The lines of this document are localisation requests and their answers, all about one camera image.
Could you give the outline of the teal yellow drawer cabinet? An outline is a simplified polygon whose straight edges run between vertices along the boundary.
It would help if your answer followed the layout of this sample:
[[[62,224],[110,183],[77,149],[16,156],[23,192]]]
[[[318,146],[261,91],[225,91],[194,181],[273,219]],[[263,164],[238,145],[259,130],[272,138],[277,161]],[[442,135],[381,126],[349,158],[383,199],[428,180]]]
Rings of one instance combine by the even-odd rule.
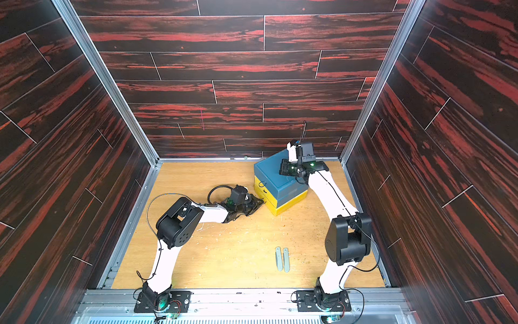
[[[284,149],[254,164],[255,193],[274,216],[304,200],[308,194],[307,185],[279,174],[282,160],[288,157],[288,150]]]

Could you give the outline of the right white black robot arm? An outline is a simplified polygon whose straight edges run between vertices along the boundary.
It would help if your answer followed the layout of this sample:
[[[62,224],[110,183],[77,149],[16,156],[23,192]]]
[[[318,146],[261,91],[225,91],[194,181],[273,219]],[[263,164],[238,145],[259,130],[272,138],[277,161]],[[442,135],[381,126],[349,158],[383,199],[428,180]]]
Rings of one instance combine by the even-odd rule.
[[[306,163],[283,159],[279,173],[302,179],[309,185],[325,208],[330,225],[325,237],[329,261],[314,287],[314,304],[322,311],[349,303],[344,283],[357,265],[370,254],[372,218],[359,212],[340,191],[327,165],[322,161]]]

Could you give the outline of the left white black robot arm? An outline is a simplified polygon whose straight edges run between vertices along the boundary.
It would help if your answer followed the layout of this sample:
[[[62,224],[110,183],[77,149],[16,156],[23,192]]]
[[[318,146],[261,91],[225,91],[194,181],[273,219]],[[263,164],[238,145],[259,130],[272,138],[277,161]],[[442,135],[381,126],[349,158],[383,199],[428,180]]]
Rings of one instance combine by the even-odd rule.
[[[211,201],[211,194],[204,204],[176,194],[179,199],[159,218],[153,231],[157,239],[156,257],[149,277],[139,275],[143,286],[137,306],[147,306],[156,313],[165,313],[172,305],[180,306],[182,301],[175,301],[171,295],[173,270],[182,247],[191,239],[198,224],[228,224],[243,215],[250,216],[264,205],[264,201],[249,193],[245,186],[219,185],[212,191],[220,188],[231,191],[221,202]]]

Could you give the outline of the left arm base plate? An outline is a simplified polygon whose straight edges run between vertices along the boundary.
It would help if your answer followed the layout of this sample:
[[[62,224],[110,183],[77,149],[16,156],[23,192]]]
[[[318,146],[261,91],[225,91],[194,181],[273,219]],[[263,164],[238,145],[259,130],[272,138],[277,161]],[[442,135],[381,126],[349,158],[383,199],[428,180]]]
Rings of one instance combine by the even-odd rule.
[[[192,292],[188,290],[167,290],[157,294],[151,290],[138,295],[135,313],[180,314],[187,313]]]

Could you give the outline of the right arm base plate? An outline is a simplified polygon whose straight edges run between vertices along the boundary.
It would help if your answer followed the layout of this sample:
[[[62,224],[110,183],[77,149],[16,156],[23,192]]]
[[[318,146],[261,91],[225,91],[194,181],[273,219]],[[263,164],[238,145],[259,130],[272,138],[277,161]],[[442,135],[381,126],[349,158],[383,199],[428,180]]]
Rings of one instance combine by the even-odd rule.
[[[296,290],[291,296],[299,312],[351,312],[349,295],[345,290],[327,294],[322,290]]]

